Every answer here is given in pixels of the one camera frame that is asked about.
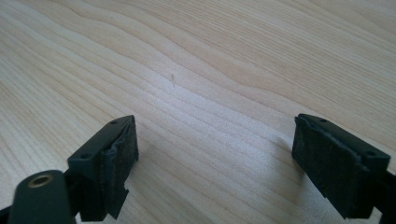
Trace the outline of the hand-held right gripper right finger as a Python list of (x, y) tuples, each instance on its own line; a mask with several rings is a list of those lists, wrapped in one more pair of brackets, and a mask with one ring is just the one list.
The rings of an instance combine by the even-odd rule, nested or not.
[(376, 208), (396, 219), (396, 175), (390, 155), (312, 115), (295, 118), (292, 158), (343, 218), (368, 218)]

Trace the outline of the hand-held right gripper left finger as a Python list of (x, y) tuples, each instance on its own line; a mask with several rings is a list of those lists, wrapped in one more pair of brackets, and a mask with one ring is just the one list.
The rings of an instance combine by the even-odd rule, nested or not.
[(117, 218), (138, 159), (134, 116), (111, 120), (67, 159), (64, 177), (72, 213), (84, 222)]

